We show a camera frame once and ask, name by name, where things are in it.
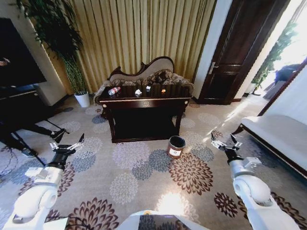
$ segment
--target decorative pillow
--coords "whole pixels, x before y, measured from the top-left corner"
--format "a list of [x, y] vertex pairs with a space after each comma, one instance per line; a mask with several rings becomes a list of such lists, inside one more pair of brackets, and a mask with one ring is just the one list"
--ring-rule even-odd
[[138, 80], [124, 80], [124, 79], [115, 79], [112, 81], [113, 86], [130, 86], [130, 85], [141, 85], [141, 79]]
[[169, 69], [162, 69], [156, 73], [151, 74], [143, 80], [143, 85], [157, 85], [162, 84], [165, 80], [169, 79], [172, 72]]
[[182, 85], [189, 84], [189, 80], [183, 78], [178, 74], [172, 73], [172, 76], [163, 82], [163, 85], [176, 85], [176, 84], [182, 84]]

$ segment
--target black pants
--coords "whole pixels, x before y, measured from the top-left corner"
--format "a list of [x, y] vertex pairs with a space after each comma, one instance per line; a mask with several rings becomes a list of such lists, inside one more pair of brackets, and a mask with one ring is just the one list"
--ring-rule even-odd
[[[50, 136], [52, 133], [50, 130], [40, 127], [35, 124], [23, 127], [23, 129], [26, 129], [32, 132], [36, 132], [39, 134], [47, 135], [47, 136]], [[0, 134], [0, 142], [2, 142], [3, 144], [7, 145], [10, 148], [14, 148], [18, 150], [22, 150], [23, 148], [25, 148], [25, 146], [22, 143], [20, 143], [19, 140], [15, 139], [11, 133], [7, 133], [7, 132]]]

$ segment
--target door handle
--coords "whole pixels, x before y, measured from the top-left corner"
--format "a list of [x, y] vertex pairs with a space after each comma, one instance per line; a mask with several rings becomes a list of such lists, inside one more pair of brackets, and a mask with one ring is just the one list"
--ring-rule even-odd
[[209, 70], [208, 74], [212, 74], [213, 69], [218, 68], [218, 66], [214, 66], [214, 65], [215, 65], [215, 61], [211, 63], [210, 70]]

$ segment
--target dark wooden door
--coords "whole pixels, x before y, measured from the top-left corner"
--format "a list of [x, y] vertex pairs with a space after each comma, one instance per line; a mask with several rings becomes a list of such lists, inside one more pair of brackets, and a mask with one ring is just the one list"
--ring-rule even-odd
[[199, 103], [232, 102], [288, 2], [233, 0]]

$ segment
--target plastic water bottle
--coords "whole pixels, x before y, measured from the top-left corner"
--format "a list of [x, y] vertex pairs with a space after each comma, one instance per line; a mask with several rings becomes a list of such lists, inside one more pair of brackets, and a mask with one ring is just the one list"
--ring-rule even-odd
[[110, 89], [107, 93], [112, 96], [113, 94], [120, 91], [120, 87], [114, 87], [113, 89]]

